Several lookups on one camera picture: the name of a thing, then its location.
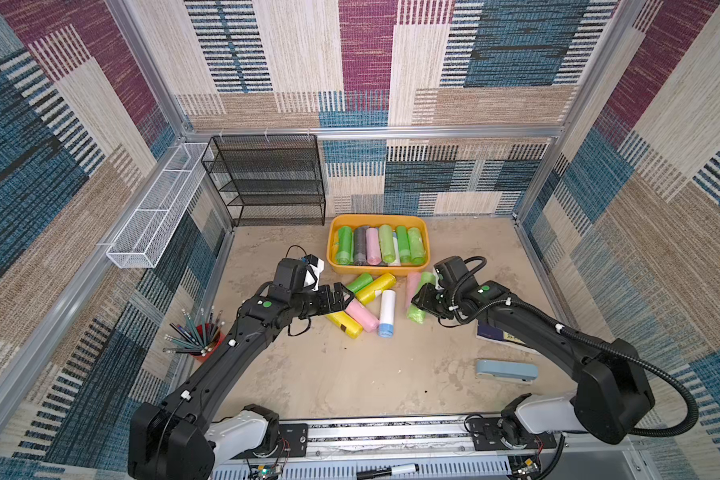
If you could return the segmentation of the light green roll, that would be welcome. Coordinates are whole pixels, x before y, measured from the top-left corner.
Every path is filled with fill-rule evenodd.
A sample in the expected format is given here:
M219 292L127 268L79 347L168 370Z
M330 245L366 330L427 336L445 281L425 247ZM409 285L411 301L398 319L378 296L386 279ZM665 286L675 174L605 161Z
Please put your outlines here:
M393 229L388 224L382 224L378 228L379 246L382 261L386 264L395 262L396 254L394 249Z
M427 263L427 253L423 242L421 230L417 227L411 227L407 231L410 262L413 265L424 265Z
M436 276L433 273L421 272L419 288L426 284L432 284L432 285L436 284ZM407 318L417 324L423 324L425 317L426 317L426 312L416 308L415 306L411 305L407 309Z

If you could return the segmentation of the pink roll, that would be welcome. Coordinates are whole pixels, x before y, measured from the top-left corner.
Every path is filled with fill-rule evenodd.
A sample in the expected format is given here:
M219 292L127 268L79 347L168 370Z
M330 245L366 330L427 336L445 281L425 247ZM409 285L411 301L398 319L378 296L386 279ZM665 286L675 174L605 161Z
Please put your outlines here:
M347 305L345 312L354 321L362 326L366 332L373 332L378 329L380 321L360 301L353 299Z
M406 277L406 290L405 290L405 308L408 309L411 306L413 297L418 292L419 282L421 273L418 271L410 272Z
M376 266L382 262L379 232L374 227L366 230L366 257L369 265Z

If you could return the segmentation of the thin dark green roll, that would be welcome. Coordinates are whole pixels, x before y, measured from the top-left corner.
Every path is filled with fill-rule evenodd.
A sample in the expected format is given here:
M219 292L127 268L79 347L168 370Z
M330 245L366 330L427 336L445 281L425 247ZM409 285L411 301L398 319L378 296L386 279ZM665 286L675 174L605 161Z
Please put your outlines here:
M408 238L408 230L403 225L398 225L395 229L398 253L401 264L411 263L410 242Z

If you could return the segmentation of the large yellow bag roll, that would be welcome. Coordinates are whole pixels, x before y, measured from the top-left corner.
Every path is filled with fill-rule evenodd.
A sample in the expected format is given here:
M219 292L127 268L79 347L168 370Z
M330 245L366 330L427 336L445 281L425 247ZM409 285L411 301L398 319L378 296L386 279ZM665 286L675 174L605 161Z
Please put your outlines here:
M337 230L335 230L332 233L332 239L331 239L331 244L330 244L330 256L329 256L329 259L334 263L337 262L336 255L337 255L338 251L339 251L339 233Z

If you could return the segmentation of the grey roll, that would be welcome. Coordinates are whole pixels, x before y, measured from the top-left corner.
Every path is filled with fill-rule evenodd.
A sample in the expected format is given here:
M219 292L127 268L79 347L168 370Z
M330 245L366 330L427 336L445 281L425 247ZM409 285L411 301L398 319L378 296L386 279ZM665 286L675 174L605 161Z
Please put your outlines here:
M367 264L367 237L366 226L360 226L353 231L353 264L364 266Z

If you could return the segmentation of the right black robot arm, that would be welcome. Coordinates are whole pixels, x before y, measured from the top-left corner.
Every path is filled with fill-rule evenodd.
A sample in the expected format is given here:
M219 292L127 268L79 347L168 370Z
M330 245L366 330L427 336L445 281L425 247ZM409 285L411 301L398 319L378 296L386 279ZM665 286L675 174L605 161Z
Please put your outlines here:
M451 327L473 322L508 333L541 354L575 382L565 395L524 394L501 412L505 443L523 445L533 434L587 433L615 445L626 436L667 438L690 431L699 407L675 377L640 358L627 341L606 341L567 326L495 282L478 283L485 258L448 257L434 267L436 281L413 296L417 308L448 321ZM640 427L656 400L648 377L672 387L686 405L685 417L669 427Z

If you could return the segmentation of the small yellow roll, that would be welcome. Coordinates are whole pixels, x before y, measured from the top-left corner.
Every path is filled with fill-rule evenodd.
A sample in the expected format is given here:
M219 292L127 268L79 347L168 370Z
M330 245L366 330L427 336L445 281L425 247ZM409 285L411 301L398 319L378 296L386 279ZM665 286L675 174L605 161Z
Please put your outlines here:
M357 339L363 332L363 327L344 311L326 314L325 317L352 339Z

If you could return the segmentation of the green roll near box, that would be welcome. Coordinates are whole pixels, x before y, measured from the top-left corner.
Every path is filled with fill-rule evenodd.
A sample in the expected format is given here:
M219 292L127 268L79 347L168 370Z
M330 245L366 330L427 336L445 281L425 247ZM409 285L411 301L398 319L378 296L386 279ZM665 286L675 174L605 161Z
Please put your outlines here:
M367 286L371 285L373 281L374 278L368 272L364 272L347 284L346 287L352 293L357 294Z

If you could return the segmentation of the yellow roll near box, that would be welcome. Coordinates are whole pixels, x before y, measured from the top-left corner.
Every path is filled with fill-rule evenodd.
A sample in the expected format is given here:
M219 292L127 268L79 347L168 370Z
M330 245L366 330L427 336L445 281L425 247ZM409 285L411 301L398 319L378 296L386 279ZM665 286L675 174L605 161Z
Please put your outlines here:
M369 285L365 286L355 294L355 298L363 305L375 301L383 292L393 289L397 283L397 279L390 273L384 273L380 277L373 280Z

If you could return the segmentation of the white roll blue end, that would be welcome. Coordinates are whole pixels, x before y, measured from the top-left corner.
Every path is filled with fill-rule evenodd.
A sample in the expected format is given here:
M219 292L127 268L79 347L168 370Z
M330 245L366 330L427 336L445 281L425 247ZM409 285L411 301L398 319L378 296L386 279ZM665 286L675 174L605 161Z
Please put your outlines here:
M395 332L396 292L388 289L382 292L379 312L378 334L382 338L391 338Z

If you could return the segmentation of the yellow plastic storage box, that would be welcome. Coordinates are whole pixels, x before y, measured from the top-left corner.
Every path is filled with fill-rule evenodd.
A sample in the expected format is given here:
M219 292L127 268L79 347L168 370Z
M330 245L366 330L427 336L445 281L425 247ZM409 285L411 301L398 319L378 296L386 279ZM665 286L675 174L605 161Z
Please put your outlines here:
M354 266L339 265L335 261L335 253L333 252L334 237L338 230L344 226L355 229L360 226L368 225L378 227L382 224L389 224L393 227L398 225L406 228L416 227L420 230L422 243L425 250L425 260L422 265L403 264L402 266ZM330 222L329 238L326 247L326 264L329 265L337 274L341 275L360 275L369 273L372 276L379 276L389 272L395 276L407 276L411 272L422 272L429 268L432 260L430 247L430 234L425 221L416 216L405 215L382 215L382 214L343 214L336 216Z

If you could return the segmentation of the light blue stapler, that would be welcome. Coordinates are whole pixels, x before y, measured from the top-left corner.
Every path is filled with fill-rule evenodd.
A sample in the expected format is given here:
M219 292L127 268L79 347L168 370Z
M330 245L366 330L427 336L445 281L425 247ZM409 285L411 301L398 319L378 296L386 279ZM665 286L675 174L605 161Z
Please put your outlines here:
M475 371L479 376L522 384L531 384L539 376L538 367L534 364L490 359L477 360Z

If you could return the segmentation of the black mesh shelf rack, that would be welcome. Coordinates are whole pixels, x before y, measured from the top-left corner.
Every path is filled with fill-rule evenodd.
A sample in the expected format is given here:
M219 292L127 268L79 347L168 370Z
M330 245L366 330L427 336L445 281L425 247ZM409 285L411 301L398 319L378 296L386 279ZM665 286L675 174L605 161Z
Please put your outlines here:
M235 227L325 223L314 135L216 135L202 164Z

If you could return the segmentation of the red pencil cup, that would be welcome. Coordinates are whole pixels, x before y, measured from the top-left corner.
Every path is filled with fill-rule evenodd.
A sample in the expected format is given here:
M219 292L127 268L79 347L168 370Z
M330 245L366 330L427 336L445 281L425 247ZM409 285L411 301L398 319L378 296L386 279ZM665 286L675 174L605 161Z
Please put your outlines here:
M180 322L169 323L163 351L204 361L220 345L224 325L214 306L208 312L201 308L196 316L183 310Z

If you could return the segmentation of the black marker pen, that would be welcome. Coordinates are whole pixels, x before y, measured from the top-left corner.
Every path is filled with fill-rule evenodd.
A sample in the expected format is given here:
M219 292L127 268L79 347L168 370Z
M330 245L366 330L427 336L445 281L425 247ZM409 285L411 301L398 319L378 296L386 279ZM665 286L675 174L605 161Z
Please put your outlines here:
M358 471L356 473L357 480L373 480L391 476L407 475L419 472L419 465L416 463L396 465L384 468L376 468Z

